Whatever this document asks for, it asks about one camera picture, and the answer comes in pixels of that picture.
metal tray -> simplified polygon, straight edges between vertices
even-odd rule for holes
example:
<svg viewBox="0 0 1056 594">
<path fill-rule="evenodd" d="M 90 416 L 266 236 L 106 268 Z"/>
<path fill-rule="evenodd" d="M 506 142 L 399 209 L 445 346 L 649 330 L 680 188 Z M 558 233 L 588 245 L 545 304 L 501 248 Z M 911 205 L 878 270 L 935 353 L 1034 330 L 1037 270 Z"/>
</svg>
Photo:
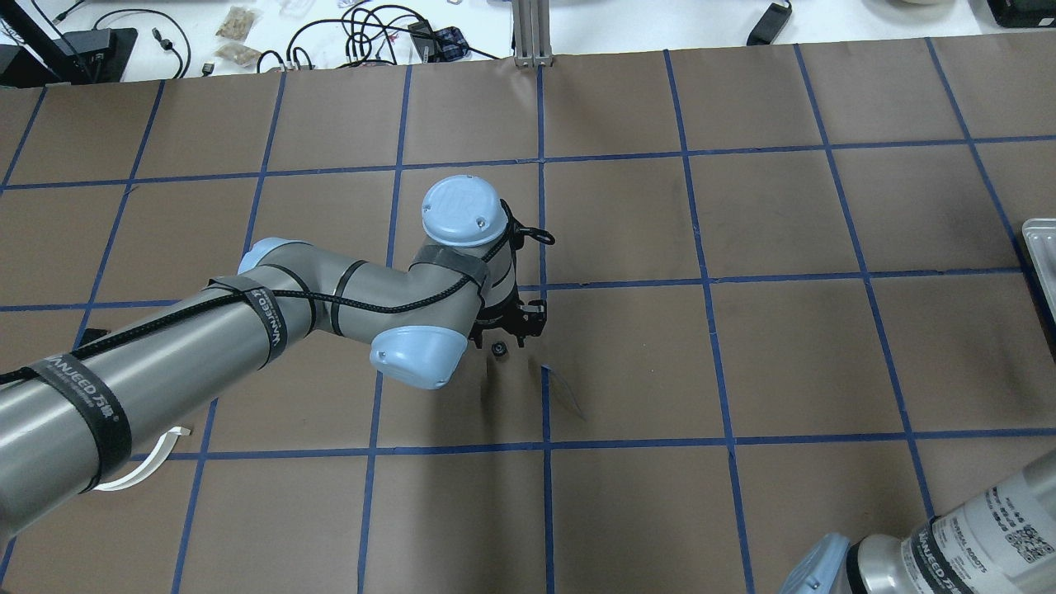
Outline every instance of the metal tray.
<svg viewBox="0 0 1056 594">
<path fill-rule="evenodd" d="M 1023 240 L 1038 273 L 1038 282 L 1056 318 L 1056 219 L 1031 219 L 1023 223 Z"/>
</svg>

black pole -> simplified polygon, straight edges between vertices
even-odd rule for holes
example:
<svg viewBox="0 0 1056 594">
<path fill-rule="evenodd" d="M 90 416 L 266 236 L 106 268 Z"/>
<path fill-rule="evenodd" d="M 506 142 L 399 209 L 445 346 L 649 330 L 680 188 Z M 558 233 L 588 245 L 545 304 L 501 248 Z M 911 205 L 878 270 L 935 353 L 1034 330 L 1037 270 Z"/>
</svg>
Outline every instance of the black pole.
<svg viewBox="0 0 1056 594">
<path fill-rule="evenodd" d="M 59 78 L 74 85 L 87 85 L 92 81 L 92 77 L 80 68 L 77 57 L 68 56 L 15 0 L 0 0 L 0 17 L 22 36 L 25 43 L 33 48 L 44 64 Z"/>
</svg>

white background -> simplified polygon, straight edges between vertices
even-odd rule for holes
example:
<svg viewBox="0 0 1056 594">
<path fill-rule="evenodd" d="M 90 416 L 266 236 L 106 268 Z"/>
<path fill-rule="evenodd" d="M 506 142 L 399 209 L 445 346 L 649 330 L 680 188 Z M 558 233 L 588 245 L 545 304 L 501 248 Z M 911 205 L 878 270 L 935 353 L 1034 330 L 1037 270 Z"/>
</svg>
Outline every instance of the white background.
<svg viewBox="0 0 1056 594">
<path fill-rule="evenodd" d="M 17 0 L 35 14 L 29 0 Z M 202 63 L 215 62 L 215 74 L 253 72 L 213 57 L 226 42 L 215 36 L 230 6 L 259 12 L 246 45 L 258 51 L 278 50 L 285 54 L 290 36 L 302 24 L 322 18 L 338 18 L 343 8 L 338 0 L 314 0 L 299 18 L 280 14 L 282 0 L 139 0 L 112 2 L 89 0 L 59 24 L 63 32 L 91 29 L 96 18 L 109 11 L 150 7 L 168 13 L 187 32 L 192 48 L 188 76 L 199 76 Z M 38 0 L 50 17 L 70 6 L 73 0 Z M 597 54 L 717 48 L 742 45 L 752 26 L 771 0 L 551 0 L 550 29 L 554 54 Z M 778 37 L 780 43 L 899 39 L 1005 33 L 994 22 L 986 0 L 944 0 L 935 5 L 910 4 L 904 0 L 793 0 L 793 15 Z M 371 0 L 364 6 L 381 5 Z M 497 56 L 509 56 L 512 15 L 501 0 L 402 0 L 426 16 L 434 29 L 458 26 L 467 41 Z M 400 21 L 403 26 L 413 19 Z M 171 39 L 186 58 L 183 39 L 164 18 L 132 15 L 108 19 L 102 26 L 135 27 L 139 39 L 133 50 L 125 80 L 167 78 L 175 72 L 176 58 L 163 52 L 151 37 L 156 26 Z M 317 66 L 334 68 L 345 61 L 344 34 L 339 24 L 319 25 L 298 39 Z M 397 40 L 397 60 L 408 63 L 411 43 L 406 34 Z M 265 64 L 274 66 L 269 58 Z"/>
</svg>

white label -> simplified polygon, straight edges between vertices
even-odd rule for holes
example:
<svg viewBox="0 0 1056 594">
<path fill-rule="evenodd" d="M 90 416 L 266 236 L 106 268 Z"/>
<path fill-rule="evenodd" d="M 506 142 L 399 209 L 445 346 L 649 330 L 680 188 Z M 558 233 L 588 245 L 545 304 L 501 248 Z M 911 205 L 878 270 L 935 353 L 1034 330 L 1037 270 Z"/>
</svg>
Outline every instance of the white label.
<svg viewBox="0 0 1056 594">
<path fill-rule="evenodd" d="M 991 487 L 902 543 L 921 594 L 1021 594 L 1012 579 L 1056 563 L 1056 520 L 1023 474 Z"/>
</svg>

grid pattern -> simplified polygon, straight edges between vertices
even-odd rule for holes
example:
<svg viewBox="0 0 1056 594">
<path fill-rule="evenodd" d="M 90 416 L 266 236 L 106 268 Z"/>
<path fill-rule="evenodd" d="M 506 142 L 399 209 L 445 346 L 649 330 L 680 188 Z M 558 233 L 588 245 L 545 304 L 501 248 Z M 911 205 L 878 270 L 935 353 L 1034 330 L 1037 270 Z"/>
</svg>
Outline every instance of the grid pattern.
<svg viewBox="0 0 1056 594">
<path fill-rule="evenodd" d="M 898 42 L 898 43 L 911 43 L 910 41 Z M 663 52 L 662 67 L 665 71 L 667 89 L 664 90 L 666 100 L 668 101 L 668 108 L 674 110 L 675 124 L 678 133 L 678 146 L 674 147 L 672 150 L 658 151 L 658 152 L 633 152 L 633 153 L 618 153 L 618 154 L 569 154 L 569 155 L 548 155 L 547 153 L 547 95 L 550 92 L 548 88 L 548 80 L 551 77 L 551 72 L 545 69 L 540 69 L 535 73 L 535 89 L 534 89 L 534 99 L 535 99 L 535 114 L 536 120 L 534 123 L 536 134 L 538 134 L 538 152 L 533 156 L 526 156 L 522 159 L 504 159 L 504 160 L 492 160 L 492 161 L 461 161 L 457 163 L 448 162 L 435 162 L 435 163 L 404 163 L 404 151 L 406 145 L 409 137 L 409 105 L 411 104 L 412 94 L 412 83 L 414 76 L 418 75 L 419 68 L 412 67 L 406 68 L 403 72 L 403 85 L 402 85 L 402 95 L 401 95 L 401 109 L 399 118 L 398 136 L 396 141 L 396 151 L 395 151 L 395 162 L 392 165 L 370 165 L 370 166 L 356 166 L 356 167 L 331 167 L 331 168 L 319 168 L 319 169 L 294 169 L 294 170 L 274 170 L 269 167 L 269 160 L 272 152 L 272 145 L 276 142 L 276 131 L 280 126 L 280 119 L 283 114 L 283 96 L 288 85 L 290 85 L 290 79 L 297 75 L 282 74 L 279 76 L 277 81 L 277 93 L 274 99 L 274 108 L 270 114 L 270 125 L 268 128 L 267 140 L 263 148 L 263 157 L 261 160 L 259 170 L 254 171 L 233 171 L 229 173 L 221 174 L 202 174 L 202 175 L 174 175 L 174 177 L 152 177 L 152 178 L 140 178 L 137 175 L 140 161 L 144 159 L 145 151 L 148 150 L 148 141 L 151 138 L 152 130 L 155 122 L 158 117 L 159 109 L 164 109 L 164 101 L 167 91 L 167 87 L 172 86 L 172 83 L 166 83 L 161 81 L 157 83 L 156 94 L 153 97 L 153 104 L 150 110 L 150 115 L 147 119 L 146 127 L 142 133 L 142 138 L 138 144 L 138 149 L 135 153 L 134 161 L 131 166 L 128 178 L 124 179 L 109 179 L 109 180 L 93 180 L 93 181 L 54 181 L 54 182 L 41 182 L 41 183 L 12 183 L 13 173 L 19 163 L 23 148 L 26 145 L 26 141 L 34 129 L 38 114 L 41 111 L 41 106 L 44 104 L 44 99 L 49 93 L 52 91 L 43 90 L 40 92 L 39 97 L 33 107 L 32 113 L 27 118 L 24 132 L 21 135 L 21 140 L 14 152 L 11 164 L 6 169 L 3 178 L 2 184 L 0 184 L 0 204 L 4 200 L 4 196 L 13 196 L 14 192 L 21 190 L 39 190 L 46 188 L 83 188 L 83 187 L 95 187 L 95 186 L 113 186 L 116 189 L 120 189 L 120 200 L 117 206 L 116 215 L 114 216 L 112 226 L 109 229 L 109 236 L 106 243 L 106 247 L 101 253 L 101 259 L 98 263 L 98 270 L 95 274 L 94 282 L 91 285 L 91 290 L 87 295 L 87 298 L 82 301 L 77 302 L 39 302 L 39 303 L 3 303 L 0 302 L 0 314 L 2 313 L 32 313 L 32 312 L 52 312 L 52 311 L 73 311 L 81 312 L 81 318 L 79 326 L 76 329 L 75 336 L 79 339 L 80 335 L 83 333 L 84 329 L 89 326 L 90 317 L 93 312 L 98 312 L 102 310 L 135 310 L 142 308 L 156 308 L 162 305 L 168 305 L 174 303 L 175 300 L 112 300 L 112 301 L 99 301 L 97 296 L 99 293 L 100 284 L 102 283 L 103 276 L 107 271 L 108 261 L 111 258 L 112 252 L 115 249 L 115 243 L 119 242 L 118 234 L 121 227 L 122 217 L 126 212 L 126 207 L 129 204 L 130 196 L 135 196 L 133 192 L 138 187 L 149 184 L 170 184 L 170 183 L 182 183 L 182 182 L 210 182 L 218 180 L 238 180 L 247 179 L 256 182 L 254 189 L 251 197 L 251 206 L 249 209 L 248 223 L 244 229 L 244 240 L 242 242 L 243 253 L 248 250 L 253 238 L 254 238 L 254 225 L 257 222 L 258 211 L 261 206 L 261 196 L 264 192 L 267 181 L 272 178 L 278 177 L 299 177 L 299 175 L 325 175 L 329 173 L 362 173 L 362 172 L 391 172 L 393 175 L 393 192 L 391 199 L 391 210 L 389 220 L 389 234 L 388 234 L 388 246 L 385 252 L 385 263 L 386 265 L 393 265 L 394 254 L 396 252 L 396 237 L 397 237 L 397 219 L 399 211 L 399 204 L 401 200 L 401 179 L 407 171 L 412 170 L 452 170 L 452 172 L 459 169 L 466 168 L 490 168 L 490 167 L 504 167 L 504 166 L 534 166 L 538 173 L 538 218 L 539 223 L 546 227 L 548 219 L 548 206 L 550 207 L 550 217 L 553 219 L 551 223 L 557 222 L 555 215 L 553 210 L 557 206 L 560 206 L 560 202 L 554 198 L 547 197 L 547 190 L 553 187 L 558 173 L 558 168 L 561 167 L 559 164 L 570 164 L 570 163 L 587 163 L 587 162 L 599 162 L 599 163 L 611 163 L 611 162 L 635 162 L 644 160 L 677 160 L 680 161 L 682 166 L 682 183 L 684 187 L 681 188 L 681 192 L 684 193 L 687 199 L 686 208 L 689 212 L 689 223 L 692 230 L 693 237 L 693 248 L 696 255 L 696 267 L 695 274 L 692 276 L 685 276 L 681 278 L 648 278 L 643 276 L 641 278 L 633 279 L 612 279 L 612 280 L 591 280 L 587 282 L 549 282 L 547 274 L 547 257 L 551 256 L 551 259 L 559 257 L 559 252 L 561 245 L 559 243 L 558 247 L 551 248 L 551 253 L 548 254 L 548 249 L 545 246 L 540 246 L 539 250 L 539 268 L 540 277 L 539 284 L 528 284 L 522 286 L 523 292 L 538 292 L 543 298 L 559 298 L 562 293 L 568 292 L 577 293 L 581 291 L 599 291 L 599 290 L 654 290 L 659 287 L 698 287 L 702 292 L 702 305 L 703 305 L 703 316 L 702 322 L 704 328 L 706 328 L 706 349 L 710 351 L 710 356 L 713 364 L 714 372 L 714 387 L 708 388 L 709 390 L 714 390 L 717 395 L 718 412 L 721 427 L 720 431 L 714 434 L 696 434 L 694 437 L 648 437 L 639 435 L 633 438 L 619 437 L 618 432 L 614 432 L 611 438 L 592 438 L 592 439 L 555 439 L 555 435 L 563 435 L 563 429 L 558 427 L 552 427 L 551 422 L 554 420 L 555 411 L 554 408 L 558 407 L 555 400 L 559 397 L 555 395 L 555 391 L 559 390 L 559 379 L 552 375 L 549 367 L 543 367 L 540 371 L 540 396 L 542 401 L 541 419 L 542 426 L 540 427 L 540 438 L 528 441 L 513 441 L 513 442 L 502 442 L 502 443 L 471 443 L 471 444 L 457 444 L 457 445 L 397 445 L 397 446 L 380 446 L 379 445 L 379 432 L 381 429 L 381 410 L 383 404 L 383 394 L 385 394 L 385 383 L 383 382 L 380 374 L 376 374 L 373 383 L 373 406 L 370 422 L 370 437 L 369 442 L 363 446 L 356 447 L 343 447 L 343 448 L 320 448 L 320 449 L 251 449 L 251 450 L 225 450 L 216 451 L 210 448 L 210 439 L 213 433 L 214 422 L 216 420 L 218 411 L 218 401 L 213 401 L 206 412 L 204 427 L 201 430 L 201 445 L 197 451 L 185 451 L 176 452 L 172 454 L 173 461 L 185 461 L 187 464 L 193 465 L 193 474 L 190 479 L 189 486 L 189 500 L 186 506 L 186 517 L 183 522 L 183 531 L 178 542 L 178 549 L 176 552 L 176 559 L 174 565 L 174 573 L 171 578 L 171 592 L 175 594 L 176 592 L 187 591 L 185 587 L 185 574 L 186 574 L 186 563 L 189 559 L 189 549 L 192 545 L 193 536 L 197 534 L 199 531 L 203 530 L 201 520 L 195 518 L 201 517 L 203 509 L 199 505 L 202 501 L 200 499 L 200 493 L 202 493 L 203 479 L 210 471 L 220 472 L 221 470 L 214 468 L 222 468 L 225 461 L 239 461 L 239 460 L 283 460 L 283 459 L 343 459 L 343 458 L 357 458 L 365 461 L 365 471 L 363 475 L 363 490 L 361 497 L 362 514 L 361 519 L 358 523 L 358 556 L 355 559 L 354 571 L 357 576 L 357 591 L 358 592 L 369 592 L 378 588 L 377 582 L 372 581 L 371 569 L 374 567 L 376 561 L 371 556 L 372 544 L 375 542 L 376 537 L 372 536 L 372 524 L 373 531 L 378 530 L 378 516 L 377 509 L 379 505 L 384 505 L 388 502 L 388 498 L 378 499 L 375 496 L 379 488 L 377 477 L 380 476 L 380 467 L 385 463 L 386 460 L 397 460 L 399 457 L 409 456 L 441 456 L 441 454 L 465 454 L 471 457 L 473 454 L 489 454 L 496 452 L 509 452 L 509 454 L 515 454 L 515 452 L 524 452 L 517 456 L 529 456 L 530 452 L 539 452 L 541 454 L 541 466 L 542 466 L 542 481 L 541 486 L 543 493 L 542 495 L 542 516 L 544 530 L 542 534 L 542 545 L 544 555 L 544 568 L 542 572 L 543 575 L 538 576 L 540 582 L 545 580 L 545 588 L 548 593 L 553 593 L 558 591 L 583 591 L 590 590 L 590 588 L 584 588 L 582 579 L 589 579 L 593 574 L 584 574 L 586 577 L 580 576 L 580 581 L 577 582 L 574 577 L 568 577 L 568 572 L 573 571 L 574 568 L 569 565 L 573 564 L 572 561 L 567 561 L 568 557 L 559 556 L 557 553 L 561 550 L 561 542 L 555 543 L 555 534 L 562 534 L 561 518 L 567 518 L 567 501 L 561 501 L 560 498 L 555 498 L 555 490 L 560 487 L 560 484 L 555 486 L 555 480 L 560 481 L 560 478 L 567 476 L 568 472 L 572 471 L 568 468 L 563 468 L 560 466 L 561 463 L 571 464 L 566 462 L 564 459 L 559 460 L 561 452 L 566 451 L 590 451 L 590 452 L 604 452 L 607 450 L 648 450 L 643 451 L 643 456 L 653 456 L 654 450 L 662 450 L 664 448 L 703 448 L 709 451 L 712 450 L 724 450 L 725 471 L 728 472 L 728 479 L 723 479 L 723 484 L 728 482 L 729 493 L 730 493 L 730 506 L 732 509 L 734 534 L 737 541 L 737 549 L 739 551 L 739 559 L 741 564 L 741 575 L 738 576 L 743 583 L 743 588 L 748 593 L 754 592 L 766 592 L 773 589 L 772 576 L 768 574 L 766 583 L 760 581 L 759 578 L 759 568 L 755 567 L 760 561 L 760 558 L 765 559 L 765 556 L 760 557 L 760 553 L 755 546 L 758 544 L 752 542 L 751 536 L 753 534 L 752 530 L 752 505 L 758 505 L 758 495 L 754 494 L 746 485 L 748 482 L 752 482 L 758 490 L 758 470 L 755 466 L 753 458 L 758 456 L 760 449 L 753 449 L 755 446 L 804 446 L 804 447 L 822 447 L 825 444 L 875 444 L 869 447 L 885 448 L 883 444 L 903 444 L 908 449 L 908 458 L 911 462 L 911 476 L 916 478 L 917 487 L 919 488 L 919 504 L 921 506 L 921 514 L 914 516 L 908 513 L 912 521 L 922 520 L 925 515 L 931 516 L 936 512 L 942 512 L 943 509 L 935 504 L 932 501 L 932 489 L 929 488 L 929 483 L 926 476 L 925 463 L 922 461 L 922 450 L 925 448 L 925 444 L 929 442 L 935 442 L 937 444 L 949 443 L 949 440 L 975 440 L 975 439 L 1008 439 L 1008 438 L 1048 438 L 1056 437 L 1056 424 L 1048 424 L 1043 426 L 1027 427 L 1027 426 L 1011 426 L 1004 428 L 959 428 L 959 429 L 922 429 L 914 426 L 913 420 L 910 415 L 910 410 L 912 405 L 907 403 L 907 396 L 903 392 L 903 380 L 900 378 L 899 369 L 897 369 L 897 353 L 892 352 L 891 339 L 888 333 L 888 326 L 885 324 L 885 317 L 882 315 L 884 311 L 883 296 L 878 297 L 876 282 L 878 281 L 900 281 L 905 279 L 929 279 L 929 278 L 948 278 L 948 277 L 970 277 L 970 278 L 998 278 L 1006 279 L 1013 277 L 1025 278 L 1027 285 L 1031 287 L 1032 292 L 1035 292 L 1036 282 L 1032 278 L 1032 272 L 1029 266 L 1029 262 L 1024 259 L 1023 250 L 1017 240 L 1016 231 L 1013 226 L 1013 221 L 1010 220 L 1005 211 L 1005 207 L 1002 203 L 1001 197 L 999 197 L 995 184 L 992 182 L 991 177 L 987 172 L 987 168 L 984 164 L 983 159 L 980 156 L 980 151 L 978 147 L 980 145 L 1006 145 L 1006 144 L 1044 144 L 1048 142 L 1056 141 L 1056 134 L 1053 133 L 1039 133 L 1035 135 L 1010 135 L 1010 136 L 987 136 L 987 137 L 975 137 L 969 131 L 968 123 L 962 113 L 962 108 L 958 101 L 958 97 L 955 95 L 955 85 L 947 78 L 946 71 L 944 70 L 943 59 L 940 59 L 940 52 L 936 49 L 936 43 L 930 39 L 924 40 L 924 45 L 926 45 L 927 55 L 931 62 L 931 67 L 938 79 L 941 81 L 941 89 L 948 100 L 949 107 L 956 116 L 957 123 L 960 128 L 961 137 L 955 138 L 938 138 L 932 141 L 885 141 L 885 142 L 863 142 L 863 143 L 834 143 L 831 142 L 830 136 L 827 132 L 827 122 L 823 117 L 824 109 L 819 107 L 819 100 L 817 96 L 817 89 L 814 87 L 814 78 L 812 77 L 812 72 L 808 68 L 809 56 L 805 57 L 804 49 L 798 45 L 792 48 L 794 63 L 798 70 L 799 77 L 802 78 L 803 90 L 806 93 L 810 113 L 813 116 L 814 124 L 817 129 L 817 134 L 821 140 L 819 143 L 814 144 L 803 144 L 803 145 L 790 145 L 790 146 L 744 146 L 739 148 L 706 148 L 706 149 L 694 149 L 692 140 L 689 138 L 687 127 L 684 118 L 685 109 L 685 95 L 680 93 L 686 82 L 685 79 L 681 77 L 679 69 L 676 67 L 676 60 L 673 59 L 673 54 L 668 52 Z M 561 68 L 561 61 L 559 60 L 555 68 Z M 435 74 L 434 71 L 429 71 L 431 75 Z M 894 270 L 894 271 L 872 271 L 868 266 L 867 253 L 863 248 L 863 244 L 860 241 L 857 227 L 862 224 L 861 220 L 856 220 L 853 216 L 853 208 L 849 203 L 847 191 L 845 190 L 845 180 L 841 174 L 841 161 L 840 155 L 845 151 L 862 151 L 862 150 L 886 150 L 886 149 L 907 149 L 907 148 L 918 148 L 918 147 L 961 147 L 966 149 L 970 153 L 970 157 L 977 168 L 977 173 L 985 187 L 985 192 L 991 201 L 992 207 L 998 219 L 1000 220 L 1001 227 L 1006 236 L 1005 245 L 1008 246 L 1012 254 L 1015 257 L 1015 265 L 1006 266 L 996 266 L 996 267 L 967 267 L 967 268 L 914 268 L 914 270 Z M 709 262 L 710 258 L 714 258 L 714 255 L 709 250 L 705 253 L 705 237 L 704 226 L 702 225 L 701 217 L 699 216 L 700 204 L 702 200 L 701 190 L 701 180 L 695 179 L 695 160 L 709 156 L 719 156 L 719 155 L 756 155 L 763 153 L 811 153 L 817 155 L 824 155 L 824 161 L 828 167 L 829 173 L 831 174 L 832 184 L 835 190 L 835 196 L 838 201 L 838 208 L 844 223 L 846 225 L 847 234 L 850 238 L 851 248 L 853 250 L 854 262 L 856 263 L 856 270 L 836 272 L 836 273 L 795 273 L 795 274 L 740 274 L 731 276 L 714 277 L 710 274 Z M 732 407 L 732 401 L 735 400 L 733 395 L 733 388 L 730 382 L 728 382 L 728 371 L 729 365 L 724 364 L 727 358 L 733 356 L 731 352 L 731 345 L 725 340 L 722 340 L 724 336 L 729 336 L 727 331 L 727 326 L 722 320 L 721 313 L 717 314 L 716 303 L 721 299 L 716 294 L 721 290 L 724 291 L 725 287 L 730 286 L 741 286 L 741 285 L 757 285 L 758 283 L 785 283 L 785 282 L 803 282 L 803 283 L 856 283 L 855 286 L 861 286 L 864 291 L 865 299 L 868 304 L 869 315 L 871 317 L 871 332 L 874 333 L 872 338 L 879 345 L 880 352 L 882 353 L 883 365 L 886 372 L 886 378 L 889 386 L 886 388 L 893 398 L 893 406 L 898 414 L 898 423 L 900 428 L 898 430 L 889 431 L 854 431 L 848 430 L 846 432 L 822 432 L 822 433 L 794 433 L 794 434 L 743 434 L 737 430 L 737 419 L 732 412 L 734 407 Z M 746 468 L 746 457 L 751 466 L 751 471 Z M 599 464 L 599 460 L 595 460 L 592 464 Z M 816 527 L 817 536 L 826 531 L 825 527 Z M 8 545 L 5 555 L 3 557 L 2 564 L 0 564 L 0 583 L 3 583 L 5 573 L 8 572 L 8 568 L 15 564 L 18 558 L 18 547 L 16 542 Z M 753 564 L 753 551 L 755 551 L 755 564 Z M 793 552 L 792 556 L 796 556 L 802 553 L 800 551 Z M 532 591 L 531 587 L 525 588 L 525 591 Z"/>
</svg>

